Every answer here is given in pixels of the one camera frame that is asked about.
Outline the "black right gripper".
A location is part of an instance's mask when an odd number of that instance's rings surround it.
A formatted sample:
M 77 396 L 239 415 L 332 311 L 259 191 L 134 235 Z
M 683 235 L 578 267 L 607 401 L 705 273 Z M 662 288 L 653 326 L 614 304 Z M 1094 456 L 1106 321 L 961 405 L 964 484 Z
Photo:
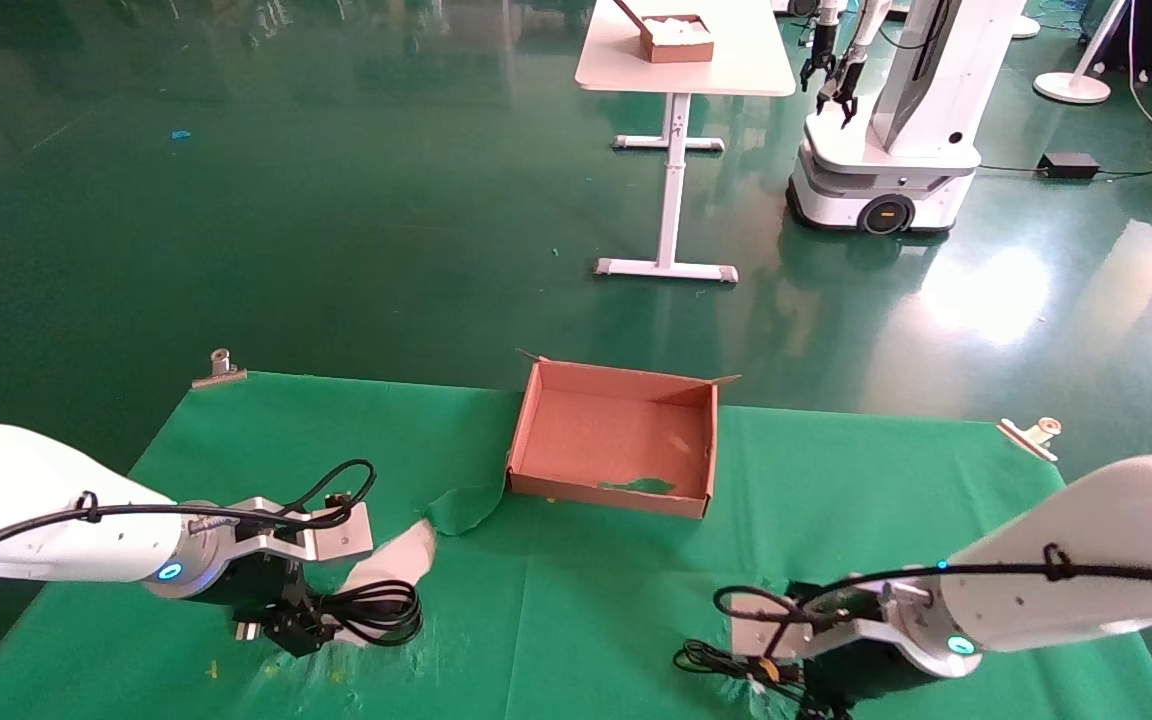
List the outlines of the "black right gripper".
M 851 720 L 859 702 L 914 688 L 914 665 L 895 644 L 855 641 L 803 662 L 808 720 Z

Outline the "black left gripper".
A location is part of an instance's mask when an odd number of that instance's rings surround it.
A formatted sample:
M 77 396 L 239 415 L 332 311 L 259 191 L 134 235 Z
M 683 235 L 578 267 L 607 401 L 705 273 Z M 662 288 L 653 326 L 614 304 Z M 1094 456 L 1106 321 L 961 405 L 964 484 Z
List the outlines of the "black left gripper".
M 324 611 L 324 596 L 305 592 L 302 562 L 270 553 L 229 562 L 211 585 L 211 602 L 230 611 L 237 641 L 265 635 L 288 655 L 302 659 L 323 647 L 321 629 L 338 629 Z

